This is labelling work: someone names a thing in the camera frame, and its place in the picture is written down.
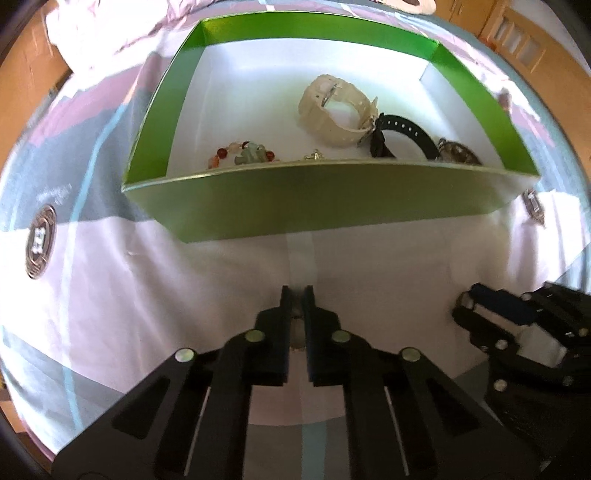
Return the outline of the gold flower brooch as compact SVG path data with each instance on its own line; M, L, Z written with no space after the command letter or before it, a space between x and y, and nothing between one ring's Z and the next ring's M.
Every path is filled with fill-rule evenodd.
M303 159L305 161L318 161L318 160L324 160L325 156L324 156L324 154L322 154L322 152L320 150L315 149L310 154L304 155Z

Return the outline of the striped bed sheet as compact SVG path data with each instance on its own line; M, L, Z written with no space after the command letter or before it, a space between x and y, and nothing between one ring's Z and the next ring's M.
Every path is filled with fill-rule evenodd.
M444 44L495 100L506 66L438 22L335 1L207 7L69 80L1 176L1 367L40 468L2 433L3 478L211 479L209 395L223 346L293 294L287 382L254 386L241 479L353 479L342 387L308 378L301 296L367 340L405 461L403 479L586 479L552 466L487 404L489 355L453 319L464 306L556 366L539 326L475 304L476 283L516 296L590 292L589 183L522 85L508 115L538 181L490 213L184 242L122 191L148 106L202 20L311 12Z

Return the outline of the black wristwatch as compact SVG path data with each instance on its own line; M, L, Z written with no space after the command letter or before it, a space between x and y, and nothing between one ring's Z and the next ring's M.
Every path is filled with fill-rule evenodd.
M370 136L370 155L373 158L396 158L387 145L387 133L394 133L410 140L429 161L439 158L437 144L420 125L408 118L384 113L375 120L374 130Z

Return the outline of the cream white wristwatch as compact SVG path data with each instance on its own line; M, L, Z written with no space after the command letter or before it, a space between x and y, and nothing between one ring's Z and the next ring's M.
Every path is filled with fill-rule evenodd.
M373 132L378 98L370 100L354 84L322 74L305 88L298 114L301 127L322 144L353 147Z

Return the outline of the green cardboard box tray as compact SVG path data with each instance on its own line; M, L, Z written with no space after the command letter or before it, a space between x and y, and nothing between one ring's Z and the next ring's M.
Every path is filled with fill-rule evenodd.
M194 27L122 191L200 242L485 214L538 178L508 115L441 42L275 11Z

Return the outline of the striped plush toy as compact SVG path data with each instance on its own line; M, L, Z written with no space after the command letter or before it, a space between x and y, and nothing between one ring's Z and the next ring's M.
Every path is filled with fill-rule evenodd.
M388 6L415 15L433 15L437 11L435 0L373 0L375 3Z

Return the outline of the pink pillow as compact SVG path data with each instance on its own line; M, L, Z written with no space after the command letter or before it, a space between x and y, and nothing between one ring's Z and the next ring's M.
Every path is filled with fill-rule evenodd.
M45 24L50 44L78 73L209 5L209 1L59 1Z

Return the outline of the wooden headboard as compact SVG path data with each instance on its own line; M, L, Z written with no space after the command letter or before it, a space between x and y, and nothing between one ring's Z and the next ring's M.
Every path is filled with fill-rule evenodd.
M5 163L27 122L50 91L71 73L58 48L51 44L47 16L56 10L47 1L19 25L10 48L1 55L1 162Z

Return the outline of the wooden wall cabinets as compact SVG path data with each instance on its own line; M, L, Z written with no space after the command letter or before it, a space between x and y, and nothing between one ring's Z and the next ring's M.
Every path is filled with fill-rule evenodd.
M590 69L541 1L438 1L436 15L472 33L535 90L580 160L590 161Z

